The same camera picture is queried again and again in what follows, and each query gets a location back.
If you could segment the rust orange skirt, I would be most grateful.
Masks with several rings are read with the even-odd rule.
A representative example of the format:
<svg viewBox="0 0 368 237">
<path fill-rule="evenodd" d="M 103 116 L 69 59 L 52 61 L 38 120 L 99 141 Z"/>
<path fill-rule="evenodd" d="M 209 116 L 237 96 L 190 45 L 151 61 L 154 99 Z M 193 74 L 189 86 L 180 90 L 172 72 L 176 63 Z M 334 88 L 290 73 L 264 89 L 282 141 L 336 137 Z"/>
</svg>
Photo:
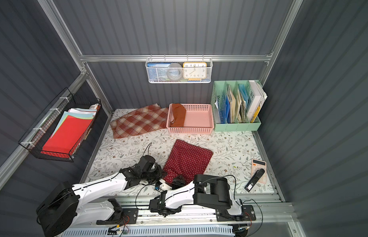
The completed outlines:
<svg viewBox="0 0 368 237">
<path fill-rule="evenodd" d="M 183 127 L 186 118 L 186 109 L 182 104 L 172 105 L 173 120 L 171 121 L 171 127 Z"/>
</svg>

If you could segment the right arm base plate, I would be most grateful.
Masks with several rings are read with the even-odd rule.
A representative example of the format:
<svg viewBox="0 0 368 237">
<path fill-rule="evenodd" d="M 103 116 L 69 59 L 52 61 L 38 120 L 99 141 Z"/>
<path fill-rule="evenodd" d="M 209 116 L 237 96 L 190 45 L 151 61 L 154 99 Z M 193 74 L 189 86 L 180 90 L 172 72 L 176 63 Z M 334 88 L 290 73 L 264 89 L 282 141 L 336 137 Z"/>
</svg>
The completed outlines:
<svg viewBox="0 0 368 237">
<path fill-rule="evenodd" d="M 225 221 L 256 221 L 255 210 L 252 205 L 243 205 L 240 215 L 230 215 L 227 210 L 216 210 L 216 218 L 219 222 Z"/>
</svg>

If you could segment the dark red polka-dot skirt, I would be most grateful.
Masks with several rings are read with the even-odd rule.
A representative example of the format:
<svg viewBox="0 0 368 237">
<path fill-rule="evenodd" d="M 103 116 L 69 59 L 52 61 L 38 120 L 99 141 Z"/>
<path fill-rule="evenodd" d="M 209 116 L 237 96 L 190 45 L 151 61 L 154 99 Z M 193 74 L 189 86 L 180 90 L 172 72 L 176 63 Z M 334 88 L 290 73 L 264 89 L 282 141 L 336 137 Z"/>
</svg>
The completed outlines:
<svg viewBox="0 0 368 237">
<path fill-rule="evenodd" d="M 163 168 L 167 173 L 165 182 L 172 184 L 175 178 L 182 176 L 185 184 L 189 184 L 197 174 L 205 173 L 213 154 L 211 150 L 176 140 Z"/>
</svg>

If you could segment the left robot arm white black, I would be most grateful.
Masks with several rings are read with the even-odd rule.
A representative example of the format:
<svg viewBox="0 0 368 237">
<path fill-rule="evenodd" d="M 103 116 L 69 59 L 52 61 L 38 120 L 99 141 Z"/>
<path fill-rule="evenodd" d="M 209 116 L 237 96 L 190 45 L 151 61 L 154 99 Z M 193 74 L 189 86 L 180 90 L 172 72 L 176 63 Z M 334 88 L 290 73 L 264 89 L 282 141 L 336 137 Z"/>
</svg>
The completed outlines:
<svg viewBox="0 0 368 237">
<path fill-rule="evenodd" d="M 92 207 L 85 205 L 107 194 L 138 186 L 141 181 L 155 184 L 166 174 L 155 158 L 146 155 L 132 167 L 122 168 L 105 178 L 74 185 L 62 182 L 37 208 L 37 223 L 46 237 L 55 237 L 71 226 L 86 222 L 95 221 L 98 225 L 121 224 L 130 217 L 116 199 L 110 198 Z"/>
</svg>

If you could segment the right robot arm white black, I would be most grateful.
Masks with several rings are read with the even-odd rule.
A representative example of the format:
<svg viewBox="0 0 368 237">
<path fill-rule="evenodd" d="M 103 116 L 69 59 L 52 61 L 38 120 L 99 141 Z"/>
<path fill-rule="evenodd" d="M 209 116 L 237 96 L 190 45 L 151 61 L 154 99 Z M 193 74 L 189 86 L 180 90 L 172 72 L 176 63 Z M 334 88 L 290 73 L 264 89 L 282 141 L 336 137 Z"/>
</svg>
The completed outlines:
<svg viewBox="0 0 368 237">
<path fill-rule="evenodd" d="M 181 212 L 183 205 L 194 204 L 218 212 L 224 211 L 230 216 L 241 216 L 242 204 L 235 199 L 228 177 L 197 174 L 189 184 L 163 191 L 160 196 L 150 200 L 148 210 L 167 216 Z"/>
</svg>

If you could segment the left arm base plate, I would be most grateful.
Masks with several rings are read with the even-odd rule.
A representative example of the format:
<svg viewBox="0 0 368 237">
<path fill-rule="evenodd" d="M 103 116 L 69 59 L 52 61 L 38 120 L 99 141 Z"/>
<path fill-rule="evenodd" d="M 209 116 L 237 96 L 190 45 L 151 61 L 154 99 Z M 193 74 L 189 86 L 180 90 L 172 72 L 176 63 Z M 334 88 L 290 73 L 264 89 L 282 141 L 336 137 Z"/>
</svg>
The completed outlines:
<svg viewBox="0 0 368 237">
<path fill-rule="evenodd" d="M 97 225 L 121 225 L 136 224 L 139 210 L 137 208 L 127 208 L 116 210 L 108 220 L 97 220 Z"/>
</svg>

